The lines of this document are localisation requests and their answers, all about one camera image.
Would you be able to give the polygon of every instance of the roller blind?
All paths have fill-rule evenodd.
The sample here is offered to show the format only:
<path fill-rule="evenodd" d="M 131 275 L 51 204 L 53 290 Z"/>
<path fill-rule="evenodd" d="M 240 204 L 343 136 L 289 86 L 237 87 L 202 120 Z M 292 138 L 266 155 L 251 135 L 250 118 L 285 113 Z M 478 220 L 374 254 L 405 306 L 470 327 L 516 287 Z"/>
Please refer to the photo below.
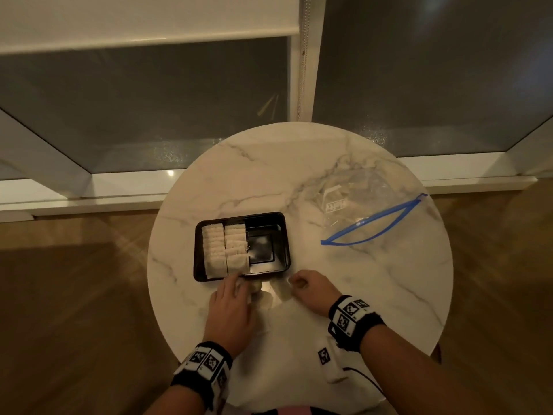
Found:
<path fill-rule="evenodd" d="M 0 0 L 0 54 L 299 32 L 299 0 Z"/>

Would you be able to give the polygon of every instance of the person's right arm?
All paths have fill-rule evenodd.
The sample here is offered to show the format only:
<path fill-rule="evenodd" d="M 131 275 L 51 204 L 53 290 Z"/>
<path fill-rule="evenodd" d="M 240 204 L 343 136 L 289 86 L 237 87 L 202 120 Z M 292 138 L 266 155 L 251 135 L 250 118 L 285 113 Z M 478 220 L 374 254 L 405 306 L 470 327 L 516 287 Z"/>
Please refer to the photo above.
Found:
<path fill-rule="evenodd" d="M 290 277 L 294 296 L 327 317 L 342 293 L 316 271 Z M 392 329 L 371 327 L 359 347 L 363 361 L 400 415 L 490 414 L 475 395 L 449 377 L 438 364 Z"/>

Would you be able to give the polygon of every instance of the wristband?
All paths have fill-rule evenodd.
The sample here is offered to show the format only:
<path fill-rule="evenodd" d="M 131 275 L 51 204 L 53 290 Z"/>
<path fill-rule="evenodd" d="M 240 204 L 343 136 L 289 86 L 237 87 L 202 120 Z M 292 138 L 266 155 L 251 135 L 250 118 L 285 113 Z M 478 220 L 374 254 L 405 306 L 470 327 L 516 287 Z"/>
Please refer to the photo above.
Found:
<path fill-rule="evenodd" d="M 221 393 L 230 377 L 231 355 L 215 342 L 202 342 L 175 371 L 171 386 L 176 384 L 198 393 L 206 410 L 216 411 Z"/>
<path fill-rule="evenodd" d="M 382 318 L 363 300 L 342 295 L 328 311 L 328 333 L 346 351 L 359 352 L 361 340 L 376 325 L 385 325 Z"/>

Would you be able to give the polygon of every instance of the hand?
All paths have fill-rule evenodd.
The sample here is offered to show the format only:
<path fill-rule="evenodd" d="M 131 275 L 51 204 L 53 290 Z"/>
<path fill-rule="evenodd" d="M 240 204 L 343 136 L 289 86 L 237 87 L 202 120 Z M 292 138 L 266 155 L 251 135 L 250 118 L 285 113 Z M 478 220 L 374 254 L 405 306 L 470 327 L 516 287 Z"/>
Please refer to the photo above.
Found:
<path fill-rule="evenodd" d="M 256 313 L 248 305 L 249 283 L 236 290 L 240 274 L 225 278 L 209 302 L 204 341 L 217 342 L 235 359 L 253 338 Z"/>
<path fill-rule="evenodd" d="M 328 278 L 317 271 L 302 269 L 289 279 L 292 294 L 309 310 L 328 317 L 330 307 L 342 296 L 342 293 Z"/>

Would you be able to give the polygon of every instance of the person's left arm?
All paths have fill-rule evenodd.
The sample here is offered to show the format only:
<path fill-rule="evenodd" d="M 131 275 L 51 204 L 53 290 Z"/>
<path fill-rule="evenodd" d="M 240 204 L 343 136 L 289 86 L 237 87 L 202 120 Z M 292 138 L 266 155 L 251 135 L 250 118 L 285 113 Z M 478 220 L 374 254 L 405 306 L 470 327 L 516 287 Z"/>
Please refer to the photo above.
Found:
<path fill-rule="evenodd" d="M 239 274 L 224 279 L 211 295 L 204 340 L 175 372 L 171 386 L 144 415 L 202 415 L 217 407 L 233 360 L 252 340 L 255 313 L 249 283 L 236 290 Z"/>

